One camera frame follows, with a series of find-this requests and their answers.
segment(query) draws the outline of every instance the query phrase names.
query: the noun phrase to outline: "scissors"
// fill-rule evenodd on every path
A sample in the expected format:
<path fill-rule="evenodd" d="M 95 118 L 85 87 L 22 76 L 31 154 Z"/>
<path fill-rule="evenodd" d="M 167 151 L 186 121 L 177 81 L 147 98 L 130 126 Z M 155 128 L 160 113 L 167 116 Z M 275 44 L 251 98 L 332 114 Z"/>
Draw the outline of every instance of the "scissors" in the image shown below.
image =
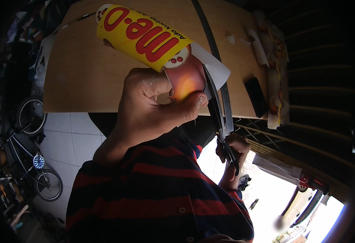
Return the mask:
<path fill-rule="evenodd" d="M 204 74 L 206 76 L 207 87 L 209 88 L 209 92 L 212 96 L 209 99 L 208 109 L 210 112 L 210 116 L 215 125 L 215 133 L 217 134 L 217 143 L 218 146 L 222 147 L 224 154 L 226 155 L 226 159 L 229 161 L 230 165 L 233 164 L 236 168 L 235 176 L 239 174 L 239 164 L 236 161 L 233 149 L 229 146 L 229 144 L 225 141 L 225 138 L 229 133 L 226 131 L 224 121 L 223 121 L 223 113 L 220 107 L 219 96 L 217 92 L 217 88 L 215 87 L 214 81 L 211 78 L 209 71 L 206 66 L 203 64 Z"/>

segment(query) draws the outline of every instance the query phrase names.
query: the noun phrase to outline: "black smartphone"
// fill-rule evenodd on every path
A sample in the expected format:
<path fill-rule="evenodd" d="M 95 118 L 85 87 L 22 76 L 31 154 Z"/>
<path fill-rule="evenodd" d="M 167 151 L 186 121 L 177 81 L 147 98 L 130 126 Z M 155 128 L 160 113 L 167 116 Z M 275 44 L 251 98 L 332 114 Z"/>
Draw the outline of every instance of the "black smartphone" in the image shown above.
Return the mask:
<path fill-rule="evenodd" d="M 260 118 L 268 112 L 268 106 L 266 105 L 264 94 L 258 79 L 252 78 L 245 83 L 245 88 L 248 91 L 250 100 L 252 101 L 255 115 Z"/>

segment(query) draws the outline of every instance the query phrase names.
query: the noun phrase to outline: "bicycle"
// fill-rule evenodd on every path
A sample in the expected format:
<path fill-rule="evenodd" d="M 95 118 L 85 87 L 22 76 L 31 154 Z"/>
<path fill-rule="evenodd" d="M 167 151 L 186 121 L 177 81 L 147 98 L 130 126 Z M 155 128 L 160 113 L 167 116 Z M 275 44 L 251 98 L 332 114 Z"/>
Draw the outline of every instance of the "bicycle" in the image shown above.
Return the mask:
<path fill-rule="evenodd" d="M 63 193 L 63 182 L 58 175 L 58 173 L 52 169 L 44 168 L 45 160 L 37 149 L 35 155 L 30 153 L 15 137 L 16 134 L 24 133 L 27 136 L 36 136 L 43 130 L 43 127 L 47 121 L 47 114 L 42 112 L 42 98 L 40 96 L 30 96 L 26 98 L 17 110 L 16 119 L 18 128 L 17 131 L 13 132 L 4 142 L 2 147 L 6 144 L 10 144 L 10 148 L 15 153 L 15 156 L 25 173 L 20 178 L 22 180 L 26 176 L 29 176 L 34 180 L 34 190 L 45 201 L 52 202 L 58 200 L 58 198 Z M 15 143 L 18 144 L 30 157 L 32 157 L 33 165 L 27 169 L 20 158 L 17 149 L 15 148 Z M 37 171 L 36 176 L 31 175 L 31 170 L 35 168 Z"/>

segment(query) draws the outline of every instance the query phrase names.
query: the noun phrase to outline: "person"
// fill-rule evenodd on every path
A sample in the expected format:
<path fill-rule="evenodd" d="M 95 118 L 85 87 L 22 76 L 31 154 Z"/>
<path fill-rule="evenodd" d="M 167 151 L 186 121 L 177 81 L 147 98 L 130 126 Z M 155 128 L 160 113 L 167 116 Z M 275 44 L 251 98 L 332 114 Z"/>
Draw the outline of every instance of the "person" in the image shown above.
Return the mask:
<path fill-rule="evenodd" d="M 72 242 L 251 242 L 253 225 L 237 190 L 241 175 L 227 166 L 216 185 L 199 168 L 201 148 L 179 127 L 208 104 L 203 92 L 158 104 L 171 90 L 164 73 L 135 68 L 127 75 L 111 134 L 80 168 L 69 198 Z M 242 168 L 245 137 L 226 141 Z M 225 162 L 220 148 L 217 155 Z"/>

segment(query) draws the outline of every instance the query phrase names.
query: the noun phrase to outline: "red and navy striped shirt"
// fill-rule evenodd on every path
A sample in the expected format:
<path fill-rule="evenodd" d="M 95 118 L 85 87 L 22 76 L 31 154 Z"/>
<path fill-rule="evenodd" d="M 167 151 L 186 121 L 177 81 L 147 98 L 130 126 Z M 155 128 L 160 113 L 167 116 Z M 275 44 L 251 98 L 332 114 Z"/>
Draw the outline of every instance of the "red and navy striped shirt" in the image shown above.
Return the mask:
<path fill-rule="evenodd" d="M 68 241 L 197 242 L 218 233 L 252 240 L 241 192 L 211 181 L 199 153 L 186 137 L 165 134 L 130 148 L 116 168 L 85 162 L 68 202 Z"/>

